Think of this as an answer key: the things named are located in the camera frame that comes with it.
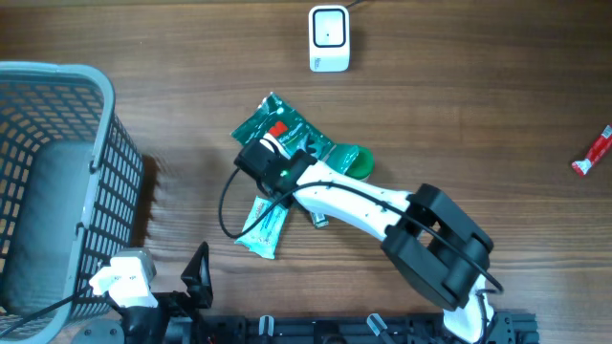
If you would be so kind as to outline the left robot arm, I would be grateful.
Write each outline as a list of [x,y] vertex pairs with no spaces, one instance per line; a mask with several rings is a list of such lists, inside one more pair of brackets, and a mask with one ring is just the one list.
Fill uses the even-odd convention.
[[200,322],[200,310],[213,301],[209,246],[203,242],[181,274],[185,291],[153,292],[157,274],[150,251],[129,247],[111,257],[89,281],[119,321],[96,320],[73,338],[75,343],[187,343]]

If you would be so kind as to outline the green white small tube box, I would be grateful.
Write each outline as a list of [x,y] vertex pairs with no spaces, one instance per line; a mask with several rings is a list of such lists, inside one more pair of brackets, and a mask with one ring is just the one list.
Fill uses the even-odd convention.
[[311,212],[310,215],[315,228],[323,228],[329,225],[329,221],[324,214]]

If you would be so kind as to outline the mint wet wipes pack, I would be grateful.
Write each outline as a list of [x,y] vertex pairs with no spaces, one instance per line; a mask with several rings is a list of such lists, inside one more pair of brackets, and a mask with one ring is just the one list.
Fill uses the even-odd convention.
[[[256,197],[243,226],[246,231],[270,207],[271,201]],[[249,251],[264,259],[274,260],[282,227],[288,215],[288,210],[277,205],[249,233],[234,241],[237,245],[246,247]]]

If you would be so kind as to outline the green lidded jar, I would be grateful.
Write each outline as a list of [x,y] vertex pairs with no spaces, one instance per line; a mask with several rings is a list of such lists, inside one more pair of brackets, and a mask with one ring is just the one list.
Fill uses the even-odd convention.
[[366,182],[374,171],[375,159],[373,153],[366,147],[359,146],[359,154],[346,170],[345,175]]

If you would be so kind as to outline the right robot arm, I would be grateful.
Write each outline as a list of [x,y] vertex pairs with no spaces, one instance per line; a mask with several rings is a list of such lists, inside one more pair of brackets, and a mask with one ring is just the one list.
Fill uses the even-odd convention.
[[275,204],[298,204],[354,226],[381,243],[407,281],[444,311],[459,339],[484,343],[493,310],[492,239],[446,193],[422,184],[414,193],[384,189],[342,175],[303,150],[284,157],[265,139],[248,143],[234,161]]

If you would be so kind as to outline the green glove package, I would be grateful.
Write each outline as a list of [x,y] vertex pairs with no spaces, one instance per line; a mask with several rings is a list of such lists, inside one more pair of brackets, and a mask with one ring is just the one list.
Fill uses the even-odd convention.
[[357,145],[334,142],[275,93],[265,97],[253,115],[240,124],[231,136],[246,145],[266,133],[277,138],[291,156],[298,149],[304,150],[340,174],[345,174],[359,154]]

